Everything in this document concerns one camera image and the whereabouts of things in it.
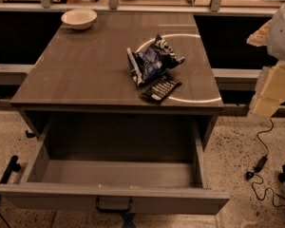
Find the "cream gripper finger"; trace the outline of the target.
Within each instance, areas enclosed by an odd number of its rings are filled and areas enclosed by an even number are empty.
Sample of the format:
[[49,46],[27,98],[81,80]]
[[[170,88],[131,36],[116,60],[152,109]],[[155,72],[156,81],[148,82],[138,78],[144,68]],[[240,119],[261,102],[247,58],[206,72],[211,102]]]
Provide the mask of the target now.
[[270,25],[271,20],[266,22],[258,30],[252,33],[246,40],[246,43],[254,47],[266,47]]
[[269,120],[285,102],[285,61],[272,67],[265,66],[259,73],[255,91],[251,114]]

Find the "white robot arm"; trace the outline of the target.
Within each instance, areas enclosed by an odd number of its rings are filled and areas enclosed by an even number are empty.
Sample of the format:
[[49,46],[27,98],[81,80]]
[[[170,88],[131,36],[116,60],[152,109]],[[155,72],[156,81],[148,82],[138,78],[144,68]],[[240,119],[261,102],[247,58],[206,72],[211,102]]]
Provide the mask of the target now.
[[269,22],[248,37],[247,43],[265,46],[267,53],[278,60],[275,66],[265,66],[260,72],[249,106],[250,115],[267,120],[285,103],[285,3]]

